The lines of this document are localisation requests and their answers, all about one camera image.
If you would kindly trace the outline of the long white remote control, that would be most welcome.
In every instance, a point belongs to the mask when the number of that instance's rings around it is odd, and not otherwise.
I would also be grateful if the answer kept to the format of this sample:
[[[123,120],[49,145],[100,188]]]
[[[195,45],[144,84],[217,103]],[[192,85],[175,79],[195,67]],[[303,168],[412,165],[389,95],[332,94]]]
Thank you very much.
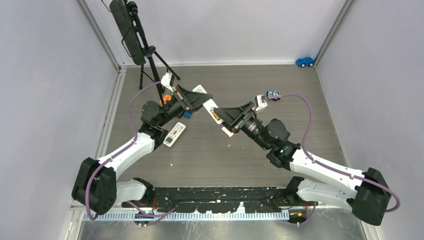
[[[197,85],[193,90],[193,92],[198,92],[198,93],[203,93],[206,94],[206,90],[203,88],[203,86],[201,84]],[[220,118],[219,121],[217,121],[212,113],[211,113],[211,109],[214,108],[218,108],[217,104],[214,102],[213,99],[208,100],[206,103],[203,104],[203,107],[206,109],[206,111],[208,112],[208,114],[212,117],[212,119],[219,125],[223,123],[223,120]]]

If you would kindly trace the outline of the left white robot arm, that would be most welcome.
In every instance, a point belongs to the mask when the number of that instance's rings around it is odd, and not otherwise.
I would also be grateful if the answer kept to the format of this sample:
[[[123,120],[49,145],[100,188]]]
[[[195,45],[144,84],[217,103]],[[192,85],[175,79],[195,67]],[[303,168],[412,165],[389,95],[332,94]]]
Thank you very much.
[[[134,128],[133,137],[125,144],[98,159],[82,161],[71,197],[83,204],[87,216],[94,221],[106,214],[115,204],[135,201],[141,207],[153,202],[149,183],[135,178],[119,182],[118,178],[143,156],[154,152],[165,141],[168,131],[163,128],[184,113],[195,113],[212,100],[210,93],[191,91],[177,85],[166,103],[147,101],[141,108],[140,128]]]

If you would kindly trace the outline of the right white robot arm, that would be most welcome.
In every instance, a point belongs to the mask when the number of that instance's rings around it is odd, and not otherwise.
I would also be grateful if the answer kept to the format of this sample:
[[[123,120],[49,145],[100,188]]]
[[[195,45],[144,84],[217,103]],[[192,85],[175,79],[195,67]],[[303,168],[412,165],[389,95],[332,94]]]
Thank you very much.
[[[275,167],[319,180],[294,177],[285,192],[291,205],[302,201],[327,203],[350,210],[367,224],[382,224],[394,194],[379,170],[353,169],[311,154],[301,144],[289,141],[290,133],[281,120],[274,118],[263,125],[252,102],[239,107],[215,108],[213,115],[221,119],[229,132],[243,132],[267,151],[266,158]]]

